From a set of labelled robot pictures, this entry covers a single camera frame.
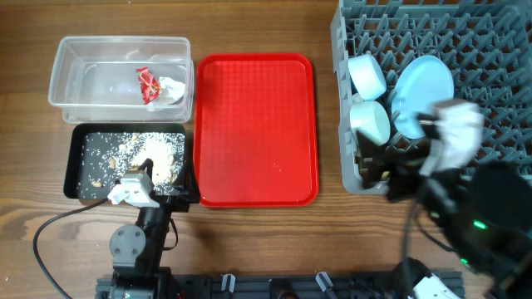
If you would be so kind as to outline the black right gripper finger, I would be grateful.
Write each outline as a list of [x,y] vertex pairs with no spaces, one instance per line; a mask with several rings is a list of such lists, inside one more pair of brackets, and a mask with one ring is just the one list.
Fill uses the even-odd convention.
[[[384,159],[387,144],[377,145],[362,132],[357,132],[356,137],[358,153],[360,155],[358,160],[360,176],[362,169],[381,168],[388,170],[386,161]],[[364,189],[371,189],[376,187],[379,182],[369,182],[362,179],[362,187]]]
[[399,139],[388,147],[390,160],[425,159],[429,154],[429,145],[425,140]]

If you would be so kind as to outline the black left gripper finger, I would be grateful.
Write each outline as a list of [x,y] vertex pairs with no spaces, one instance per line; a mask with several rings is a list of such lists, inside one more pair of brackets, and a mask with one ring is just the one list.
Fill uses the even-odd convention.
[[200,189],[195,176],[194,164],[190,159],[184,161],[172,186],[175,189],[175,197],[179,203],[200,202]]
[[133,165],[128,169],[124,173],[124,178],[152,182],[153,166],[152,159],[145,159],[140,165]]

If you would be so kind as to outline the mint green bowl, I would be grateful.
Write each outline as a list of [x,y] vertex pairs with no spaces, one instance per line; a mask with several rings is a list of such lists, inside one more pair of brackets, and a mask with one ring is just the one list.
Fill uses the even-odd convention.
[[376,101],[353,103],[349,111],[352,133],[364,134],[377,146],[384,145],[391,136],[391,126],[383,106]]

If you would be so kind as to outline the red snack wrapper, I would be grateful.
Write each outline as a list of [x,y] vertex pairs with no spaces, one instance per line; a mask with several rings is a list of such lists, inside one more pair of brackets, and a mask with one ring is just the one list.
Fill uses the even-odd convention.
[[135,72],[140,82],[143,102],[148,105],[160,95],[160,83],[147,67],[138,68]]

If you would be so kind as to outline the white napkin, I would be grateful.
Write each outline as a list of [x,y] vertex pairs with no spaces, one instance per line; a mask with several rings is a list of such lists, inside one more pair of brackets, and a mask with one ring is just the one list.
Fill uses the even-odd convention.
[[164,76],[159,78],[159,83],[161,93],[147,106],[148,111],[158,111],[163,106],[180,105],[183,102],[186,88],[185,83]]

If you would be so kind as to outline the light blue plate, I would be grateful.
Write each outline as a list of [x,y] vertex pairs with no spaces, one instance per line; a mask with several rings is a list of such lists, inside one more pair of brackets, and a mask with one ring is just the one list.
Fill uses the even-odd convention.
[[436,56],[421,56],[413,60],[401,73],[392,99],[392,114],[396,129],[408,139],[425,135],[416,118],[418,113],[429,114],[432,105],[454,97],[454,81],[447,65]]

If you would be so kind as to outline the light blue food bowl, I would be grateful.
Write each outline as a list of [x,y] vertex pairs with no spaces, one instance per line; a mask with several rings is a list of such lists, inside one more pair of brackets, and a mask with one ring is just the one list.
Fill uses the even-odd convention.
[[374,56],[365,54],[349,58],[347,66],[352,83],[361,98],[376,100],[386,92],[386,80]]

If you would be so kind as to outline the yellow plastic cup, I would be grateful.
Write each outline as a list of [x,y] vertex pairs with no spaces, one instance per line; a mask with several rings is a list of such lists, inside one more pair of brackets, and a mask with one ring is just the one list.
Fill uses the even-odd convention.
[[386,181],[389,179],[390,171],[381,168],[362,169],[362,179],[369,182]]

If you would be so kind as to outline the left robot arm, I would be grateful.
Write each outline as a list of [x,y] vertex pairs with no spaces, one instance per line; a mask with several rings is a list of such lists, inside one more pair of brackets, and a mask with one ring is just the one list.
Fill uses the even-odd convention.
[[194,166],[185,161],[170,184],[171,195],[158,195],[152,181],[154,162],[146,159],[138,169],[128,170],[108,194],[113,204],[126,202],[140,212],[133,225],[118,228],[111,236],[112,279],[97,283],[96,298],[184,298],[185,291],[160,260],[167,233],[176,230],[173,213],[187,213],[200,201]]

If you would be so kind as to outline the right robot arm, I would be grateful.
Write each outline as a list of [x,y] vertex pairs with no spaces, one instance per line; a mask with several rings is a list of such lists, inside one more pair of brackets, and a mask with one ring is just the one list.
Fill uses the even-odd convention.
[[418,172],[428,149],[412,154],[386,154],[364,134],[356,135],[360,152],[371,161],[363,186],[374,185],[384,173],[387,200],[413,198],[441,230],[444,248],[472,271],[490,276],[489,298],[531,296],[531,186],[516,168],[500,161],[481,164],[471,179],[460,169],[430,175]]

